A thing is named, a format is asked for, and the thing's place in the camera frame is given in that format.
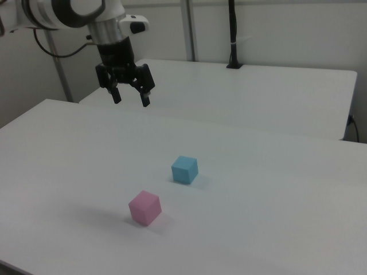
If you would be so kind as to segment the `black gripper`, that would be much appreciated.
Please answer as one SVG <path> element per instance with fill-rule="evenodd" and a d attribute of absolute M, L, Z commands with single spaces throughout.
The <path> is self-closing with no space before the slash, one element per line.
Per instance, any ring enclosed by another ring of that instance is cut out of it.
<path fill-rule="evenodd" d="M 113 44 L 97 45 L 97 50 L 101 58 L 101 63 L 95 67 L 98 82 L 112 96 L 114 103 L 121 102 L 117 85 L 124 83 L 139 92 L 144 107 L 149 106 L 149 96 L 155 88 L 155 82 L 147 64 L 135 65 L 130 38 Z"/>

